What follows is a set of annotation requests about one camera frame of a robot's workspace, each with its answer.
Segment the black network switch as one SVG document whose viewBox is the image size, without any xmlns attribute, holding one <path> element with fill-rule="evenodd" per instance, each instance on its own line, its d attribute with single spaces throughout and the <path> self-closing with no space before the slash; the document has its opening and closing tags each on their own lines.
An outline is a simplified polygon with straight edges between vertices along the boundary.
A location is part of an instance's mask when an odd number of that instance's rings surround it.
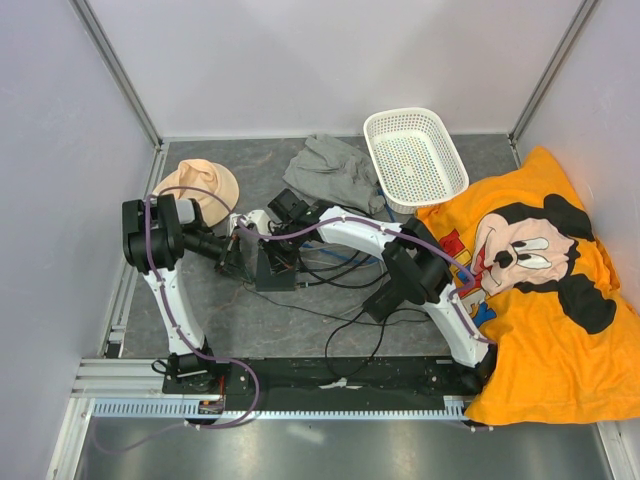
<svg viewBox="0 0 640 480">
<path fill-rule="evenodd" d="M 258 292 L 290 292 L 296 288 L 297 256 L 275 241 L 260 240 L 255 287 Z"/>
</svg>

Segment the grey cloth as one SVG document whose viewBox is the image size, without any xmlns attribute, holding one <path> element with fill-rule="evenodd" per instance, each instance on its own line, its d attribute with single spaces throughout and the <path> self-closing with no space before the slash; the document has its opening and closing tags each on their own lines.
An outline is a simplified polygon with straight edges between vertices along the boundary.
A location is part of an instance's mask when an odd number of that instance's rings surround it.
<svg viewBox="0 0 640 480">
<path fill-rule="evenodd" d="M 304 148 L 286 168 L 283 181 L 312 199 L 346 205 L 371 215 L 385 206 L 370 157 L 326 134 L 305 140 Z"/>
</svg>

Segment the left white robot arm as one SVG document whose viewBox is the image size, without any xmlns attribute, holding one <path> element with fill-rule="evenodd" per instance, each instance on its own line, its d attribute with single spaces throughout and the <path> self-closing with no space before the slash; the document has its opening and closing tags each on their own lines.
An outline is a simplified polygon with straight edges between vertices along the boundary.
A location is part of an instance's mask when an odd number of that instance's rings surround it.
<svg viewBox="0 0 640 480">
<path fill-rule="evenodd" d="M 181 262 L 189 251 L 211 260 L 217 272 L 250 282 L 239 237 L 215 235 L 196 200 L 168 194 L 124 202 L 121 219 L 125 259 L 152 290 L 167 332 L 169 356 L 152 363 L 164 378 L 163 391 L 220 393 L 230 367 L 211 360 L 213 351 L 195 319 Z"/>
</svg>

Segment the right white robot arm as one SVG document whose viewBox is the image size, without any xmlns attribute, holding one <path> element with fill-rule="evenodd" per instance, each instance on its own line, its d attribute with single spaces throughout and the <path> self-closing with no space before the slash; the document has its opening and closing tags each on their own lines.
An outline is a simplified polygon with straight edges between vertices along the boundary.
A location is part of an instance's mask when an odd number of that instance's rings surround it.
<svg viewBox="0 0 640 480">
<path fill-rule="evenodd" d="M 389 280 L 365 303 L 368 314 L 381 321 L 401 303 L 423 308 L 446 340 L 458 381 L 467 392 L 483 392 L 494 381 L 497 347 L 482 335 L 464 308 L 460 294 L 473 276 L 441 249 L 427 227 L 412 218 L 405 223 L 382 222 L 318 201 L 313 205 L 283 190 L 268 208 L 251 212 L 271 266 L 286 267 L 307 241 L 346 246 L 380 260 Z"/>
</svg>

